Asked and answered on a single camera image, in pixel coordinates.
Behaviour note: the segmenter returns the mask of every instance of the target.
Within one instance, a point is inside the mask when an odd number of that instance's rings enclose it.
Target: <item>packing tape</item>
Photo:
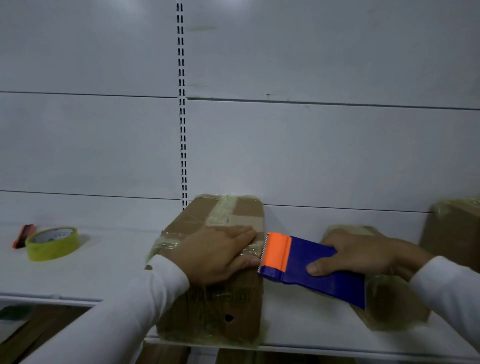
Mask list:
[[[66,256],[80,247],[78,230],[71,226],[39,231],[26,242],[28,259],[44,262]]]

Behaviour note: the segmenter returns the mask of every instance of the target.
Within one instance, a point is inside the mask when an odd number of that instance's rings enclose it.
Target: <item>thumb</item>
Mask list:
[[[254,255],[239,255],[227,266],[227,276],[246,268],[256,268],[260,265],[260,258]]]
[[[342,254],[337,253],[330,258],[321,258],[307,265],[307,273],[311,276],[328,276],[338,270],[346,270]]]

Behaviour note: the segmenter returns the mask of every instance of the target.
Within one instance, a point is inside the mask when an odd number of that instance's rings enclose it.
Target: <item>hand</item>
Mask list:
[[[308,264],[307,273],[312,276],[350,270],[363,274],[398,275],[408,281],[433,258],[417,245],[403,240],[354,235],[344,230],[333,231],[321,244],[334,247],[337,254]]]
[[[221,282],[240,269],[258,267],[254,255],[239,255],[257,232],[251,226],[201,228],[163,256],[186,274],[192,285]]]

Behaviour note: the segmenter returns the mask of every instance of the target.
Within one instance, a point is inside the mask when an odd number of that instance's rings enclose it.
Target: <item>white sleeve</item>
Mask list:
[[[480,350],[479,273],[437,256],[413,276],[410,288]]]
[[[83,314],[22,363],[128,363],[149,329],[189,288],[183,271],[155,255],[145,270],[116,297]]]

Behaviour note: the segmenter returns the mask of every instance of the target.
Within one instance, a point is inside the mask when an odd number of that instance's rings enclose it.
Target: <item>yellow tape roll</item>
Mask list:
[[[80,247],[78,230],[71,226],[47,229],[29,236],[25,242],[28,259],[44,262],[66,256]]]

